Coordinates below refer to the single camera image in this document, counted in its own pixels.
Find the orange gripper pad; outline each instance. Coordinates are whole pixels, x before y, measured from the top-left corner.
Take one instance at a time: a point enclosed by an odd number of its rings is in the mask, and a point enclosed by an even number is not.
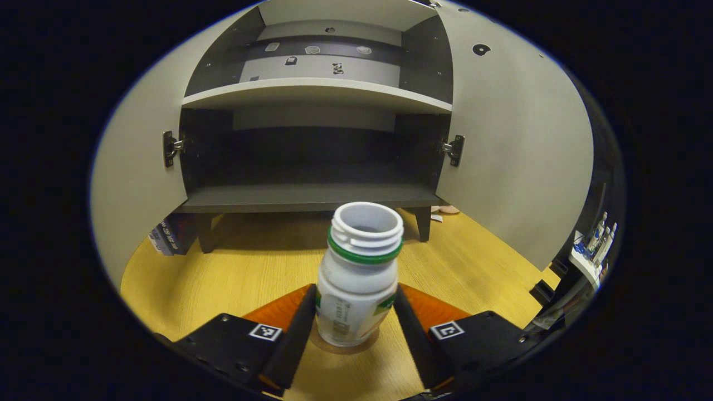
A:
[[[252,320],[256,323],[281,328],[285,332],[292,322],[294,314],[297,312],[299,304],[302,303],[307,290],[312,284],[307,284],[302,288],[297,288],[291,293],[287,293],[282,297],[266,303],[256,310],[242,316],[243,319]]]
[[[435,325],[471,316],[470,313],[460,310],[449,303],[445,303],[434,296],[423,293],[416,288],[409,287],[402,283],[399,283],[399,285],[406,299],[409,301],[409,304],[411,304],[411,309],[416,313],[421,327],[426,332]]]

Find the wooden table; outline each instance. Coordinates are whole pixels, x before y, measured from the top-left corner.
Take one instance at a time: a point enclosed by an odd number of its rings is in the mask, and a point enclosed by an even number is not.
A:
[[[399,209],[406,232],[399,281],[469,313],[493,310],[524,328],[540,310],[528,291],[540,272],[468,216],[443,215],[419,242],[413,214]],[[213,221],[216,249],[198,242],[186,256],[167,257],[144,240],[129,261],[121,295],[153,332],[176,341],[218,313],[241,316],[317,281],[327,249],[330,213],[222,215]],[[285,400],[400,400],[423,391],[396,314],[376,343],[355,355],[335,355],[307,343]]]

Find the small bottle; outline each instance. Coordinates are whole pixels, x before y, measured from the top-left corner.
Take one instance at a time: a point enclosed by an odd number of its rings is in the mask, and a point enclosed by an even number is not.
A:
[[[317,278],[317,327],[324,341],[359,345],[388,315],[403,235],[403,219],[386,206],[353,202],[334,212]]]
[[[601,240],[602,240],[602,234],[604,233],[604,226],[605,226],[606,220],[607,220],[607,212],[604,212],[604,216],[602,216],[602,220],[599,220],[597,227],[594,229],[594,233],[592,234],[592,239],[590,239],[589,244],[587,244],[587,250],[590,251],[590,253],[594,253],[597,250],[597,246],[599,245],[599,242],[601,242]]]
[[[614,242],[614,233],[617,230],[617,223],[614,223],[614,227],[612,227],[612,232],[609,234],[604,241],[604,244],[600,247],[599,251],[597,251],[597,255],[594,257],[594,266],[598,266],[604,258],[607,257],[607,253],[609,252],[609,248],[612,247],[612,242]]]
[[[595,249],[589,254],[589,260],[594,261],[594,257],[597,254],[597,251],[604,245],[604,241],[607,239],[607,236],[609,235],[610,229],[607,227],[606,230],[604,230],[604,234],[602,234],[602,239],[599,241]]]

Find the sticker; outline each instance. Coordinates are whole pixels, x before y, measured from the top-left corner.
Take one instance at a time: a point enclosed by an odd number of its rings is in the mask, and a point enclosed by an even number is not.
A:
[[[261,340],[275,341],[280,333],[282,333],[281,328],[275,328],[261,323],[252,329],[250,335]]]
[[[490,47],[486,44],[476,44],[473,46],[473,52],[479,56],[484,55],[485,53],[488,53],[491,50]]]
[[[448,323],[444,323],[442,325],[437,325],[433,326],[431,328],[431,332],[439,339],[439,340],[444,340],[446,338],[450,337],[456,337],[457,335],[461,335],[465,333],[463,329],[461,329],[461,326],[457,325],[456,322],[451,321]]]
[[[378,304],[376,306],[376,310],[374,311],[374,314],[372,316],[376,316],[379,313],[388,312],[389,309],[391,309],[391,306],[394,304],[395,299],[396,299],[396,294],[393,294],[392,296],[388,297],[383,302]]]

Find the metal hinge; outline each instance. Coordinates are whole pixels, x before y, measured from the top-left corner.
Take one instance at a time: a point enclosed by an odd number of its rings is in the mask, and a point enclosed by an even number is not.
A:
[[[450,143],[439,143],[438,151],[446,152],[451,157],[451,166],[458,167],[461,163],[461,154],[463,153],[463,144],[466,138],[462,135],[456,135],[456,139]]]
[[[173,156],[178,152],[185,152],[183,132],[178,133],[178,140],[173,138],[173,131],[163,133],[163,162],[166,167],[173,166]]]

